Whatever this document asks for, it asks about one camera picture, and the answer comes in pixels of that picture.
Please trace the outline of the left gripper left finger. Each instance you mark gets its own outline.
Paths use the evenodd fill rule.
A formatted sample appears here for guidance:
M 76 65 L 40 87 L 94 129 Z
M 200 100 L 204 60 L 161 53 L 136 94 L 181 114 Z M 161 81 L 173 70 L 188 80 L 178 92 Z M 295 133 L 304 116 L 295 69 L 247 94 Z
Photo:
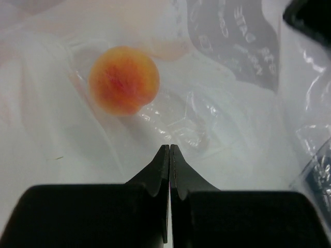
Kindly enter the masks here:
M 1 247 L 163 247 L 168 241 L 170 147 L 122 184 L 28 188 Z

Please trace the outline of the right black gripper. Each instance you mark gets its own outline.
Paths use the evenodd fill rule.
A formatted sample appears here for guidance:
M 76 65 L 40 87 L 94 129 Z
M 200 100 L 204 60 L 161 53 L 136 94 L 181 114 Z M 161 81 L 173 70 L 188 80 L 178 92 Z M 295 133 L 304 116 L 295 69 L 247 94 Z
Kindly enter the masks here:
M 282 17 L 294 30 L 330 48 L 330 0 L 290 1 Z

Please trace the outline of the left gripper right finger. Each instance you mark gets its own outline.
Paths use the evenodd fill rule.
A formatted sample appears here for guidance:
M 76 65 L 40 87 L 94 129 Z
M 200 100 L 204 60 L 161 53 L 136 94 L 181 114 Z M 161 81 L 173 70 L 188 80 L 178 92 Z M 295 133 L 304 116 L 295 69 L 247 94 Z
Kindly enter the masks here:
M 177 145 L 169 158 L 174 247 L 330 247 L 309 199 L 293 191 L 224 191 Z

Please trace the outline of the clear zip bag orange seal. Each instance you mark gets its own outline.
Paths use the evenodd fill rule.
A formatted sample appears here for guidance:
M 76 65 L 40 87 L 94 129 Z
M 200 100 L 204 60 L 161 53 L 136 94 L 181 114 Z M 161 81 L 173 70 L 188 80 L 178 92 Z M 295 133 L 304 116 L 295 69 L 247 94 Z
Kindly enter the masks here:
M 330 59 L 285 1 L 1 1 L 1 199 L 124 182 L 163 144 L 220 189 L 306 187 L 330 138 Z M 156 99 L 129 117 L 87 88 L 99 55 L 143 50 Z

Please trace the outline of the fake peach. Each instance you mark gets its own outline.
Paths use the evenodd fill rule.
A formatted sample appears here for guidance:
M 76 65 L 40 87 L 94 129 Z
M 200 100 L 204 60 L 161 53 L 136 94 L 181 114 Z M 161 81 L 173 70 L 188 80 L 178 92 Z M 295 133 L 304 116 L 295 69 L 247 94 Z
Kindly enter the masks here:
M 115 116 L 136 114 L 151 103 L 160 88 L 159 70 L 139 49 L 116 46 L 91 67 L 88 90 L 95 104 Z

